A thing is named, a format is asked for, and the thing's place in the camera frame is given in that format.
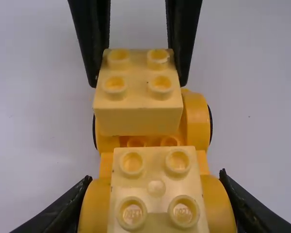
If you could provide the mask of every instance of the toy wheel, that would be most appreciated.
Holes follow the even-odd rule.
[[[209,140],[209,145],[211,143],[211,140],[212,140],[212,130],[213,130],[213,124],[212,124],[212,114],[211,114],[211,110],[210,110],[210,107],[209,105],[208,106],[208,111],[209,111],[209,119],[210,119],[210,140]]]
[[[96,142],[96,117],[95,114],[93,114],[93,140],[95,148],[97,149],[97,142]]]

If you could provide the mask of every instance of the plastic toy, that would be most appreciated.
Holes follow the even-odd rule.
[[[223,169],[212,116],[188,80],[201,0],[166,0],[168,49],[108,49],[110,1],[68,0],[93,103],[99,178],[85,177],[14,233],[290,232]]]

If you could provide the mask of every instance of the white background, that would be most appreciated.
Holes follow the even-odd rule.
[[[111,47],[167,47],[163,0],[113,0]],[[291,222],[291,0],[204,0],[188,88],[206,96],[210,169]],[[66,0],[0,0],[0,233],[98,175]]]

